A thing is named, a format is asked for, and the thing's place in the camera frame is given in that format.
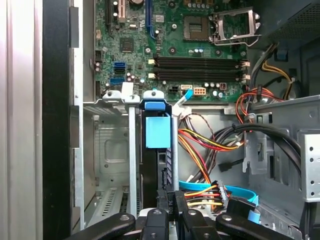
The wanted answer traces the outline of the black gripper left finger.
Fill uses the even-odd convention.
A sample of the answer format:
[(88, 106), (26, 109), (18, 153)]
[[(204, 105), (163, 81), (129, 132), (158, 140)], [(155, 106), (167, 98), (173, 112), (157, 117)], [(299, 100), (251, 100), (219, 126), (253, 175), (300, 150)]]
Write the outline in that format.
[(146, 216), (135, 218), (132, 214), (120, 212), (87, 227), (68, 240), (168, 240), (169, 204), (168, 193), (158, 190), (156, 208), (147, 211)]

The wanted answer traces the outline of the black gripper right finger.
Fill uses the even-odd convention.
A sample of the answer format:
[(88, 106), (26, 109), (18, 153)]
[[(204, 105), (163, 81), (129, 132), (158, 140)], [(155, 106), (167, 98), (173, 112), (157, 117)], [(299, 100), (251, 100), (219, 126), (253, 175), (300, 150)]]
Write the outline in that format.
[(179, 240), (289, 240), (290, 237), (229, 212), (209, 222), (189, 209), (182, 191), (174, 192), (174, 213)]

